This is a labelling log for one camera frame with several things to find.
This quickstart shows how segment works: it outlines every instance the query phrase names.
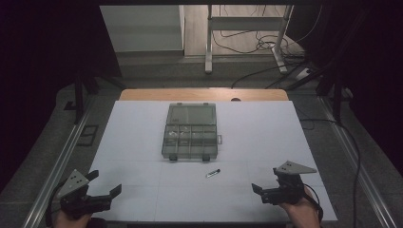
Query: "aluminum rail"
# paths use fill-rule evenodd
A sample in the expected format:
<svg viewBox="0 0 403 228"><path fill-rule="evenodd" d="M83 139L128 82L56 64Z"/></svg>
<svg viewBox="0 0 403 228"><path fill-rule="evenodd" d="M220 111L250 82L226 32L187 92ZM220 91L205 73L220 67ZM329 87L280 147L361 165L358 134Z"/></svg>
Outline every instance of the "aluminum rail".
<svg viewBox="0 0 403 228"><path fill-rule="evenodd" d="M80 138L81 132L86 124L86 120L88 119L89 112L94 104L95 97L93 95L89 95L86 101L86 109L84 115L80 122L74 125L71 130L70 135L68 136L67 142L64 145L62 152L60 153L59 158L54 164L47 180L44 183L41 191L38 194L35 202L32 204L30 211L27 215L26 220L22 227L38 227L39 223L43 215L45 214L45 210L48 206L48 200L53 188L56 186L60 178L62 177L63 172L65 171L67 162L70 158L70 155L74 149L75 144Z"/></svg>
<svg viewBox="0 0 403 228"><path fill-rule="evenodd" d="M334 121L335 119L332 115L332 108L329 101L322 97L318 98L328 120ZM354 142L352 141L346 130L342 129L336 124L332 124L332 129L335 131L338 140L341 142L343 150L346 153L347 159L349 160L352 168L356 170L358 156ZM390 209L388 208L385 200L382 198L382 195L370 178L370 175L368 174L367 169L364 167L363 164L360 164L358 179L362 189L364 190L368 200L370 201L370 204L374 208L374 211L380 223L382 224L382 227L397 227L391 215Z"/></svg>

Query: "table leg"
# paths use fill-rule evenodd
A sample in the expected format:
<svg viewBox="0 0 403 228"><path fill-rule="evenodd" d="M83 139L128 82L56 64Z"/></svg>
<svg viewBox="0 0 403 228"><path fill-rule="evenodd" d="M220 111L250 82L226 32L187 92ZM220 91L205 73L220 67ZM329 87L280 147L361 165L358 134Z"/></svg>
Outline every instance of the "table leg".
<svg viewBox="0 0 403 228"><path fill-rule="evenodd" d="M211 13L212 13L212 6L208 5L208 17L207 17L207 44L205 47L205 72L211 73L213 71L213 53L212 53L212 46L211 46L211 33L212 30L212 20L211 20Z"/></svg>
<svg viewBox="0 0 403 228"><path fill-rule="evenodd" d="M281 41L282 41L282 38L284 37L285 29L287 28L288 20L290 19L290 14L291 14L292 8L293 8L293 6L290 6L290 5L288 5L285 8L284 16L282 17L281 27L279 28L279 31L278 31L278 39L276 40L275 46L272 47L272 52L273 52L273 55L275 56L277 65L279 67L278 69L281 74L287 73L287 67L284 66L285 64L284 64L284 60L281 56L280 49L281 49Z"/></svg>

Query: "white table surface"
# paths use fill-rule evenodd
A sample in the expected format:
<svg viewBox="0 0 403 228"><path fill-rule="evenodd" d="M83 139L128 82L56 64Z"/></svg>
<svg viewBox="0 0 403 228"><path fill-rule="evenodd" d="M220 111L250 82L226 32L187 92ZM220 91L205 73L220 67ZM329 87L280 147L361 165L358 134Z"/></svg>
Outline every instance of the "white table surface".
<svg viewBox="0 0 403 228"><path fill-rule="evenodd" d="M277 188L273 168L287 160L317 169L292 102L212 102L222 135L211 162L163 158L163 131L169 104L118 101L90 170L100 177L88 194L123 192L111 210L96 217L118 221L284 222L278 206L263 204L251 183ZM221 172L209 179L213 170ZM336 220L318 173L301 175L320 198L324 221Z"/></svg>

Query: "human hand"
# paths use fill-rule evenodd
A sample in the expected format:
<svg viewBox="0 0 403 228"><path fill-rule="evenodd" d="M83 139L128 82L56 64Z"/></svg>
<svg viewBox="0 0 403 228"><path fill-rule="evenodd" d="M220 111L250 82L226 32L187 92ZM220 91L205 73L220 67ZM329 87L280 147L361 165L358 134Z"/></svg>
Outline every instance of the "human hand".
<svg viewBox="0 0 403 228"><path fill-rule="evenodd" d="M57 215L54 222L55 228L86 228L86 224L91 220L92 215L83 215L78 219L71 218L62 210Z"/></svg>
<svg viewBox="0 0 403 228"><path fill-rule="evenodd" d="M311 192L305 187L305 193L312 197ZM319 218L316 207L306 198L302 198L296 204L280 203L288 214L288 217L297 228L319 228Z"/></svg>

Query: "metal stand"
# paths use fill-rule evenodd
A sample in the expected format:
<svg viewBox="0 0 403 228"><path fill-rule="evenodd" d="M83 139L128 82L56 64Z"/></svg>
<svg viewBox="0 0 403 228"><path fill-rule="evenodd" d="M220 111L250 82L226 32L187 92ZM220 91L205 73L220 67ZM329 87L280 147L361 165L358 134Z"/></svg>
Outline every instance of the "metal stand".
<svg viewBox="0 0 403 228"><path fill-rule="evenodd" d="M287 6L285 8L285 13L284 13L284 16L282 17L281 27L278 31L278 39L276 40L275 46L272 47L272 52L273 52L273 55L275 56L276 63L278 65L278 69L281 74L287 73L287 67L284 66L285 64L282 59L280 49L281 49L282 38L284 37L285 30L287 29L288 20L290 20L290 14L291 14L292 8L293 8L293 6Z"/></svg>
<svg viewBox="0 0 403 228"><path fill-rule="evenodd" d="M278 39L272 48L278 64L279 71L282 74L287 73L284 61L280 53L281 41L283 39L285 29L288 25L292 6L287 6L283 17L213 17L212 6L208 5L207 17L207 44L205 48L205 72L213 71L213 53L211 36L213 30L266 30L278 31Z"/></svg>

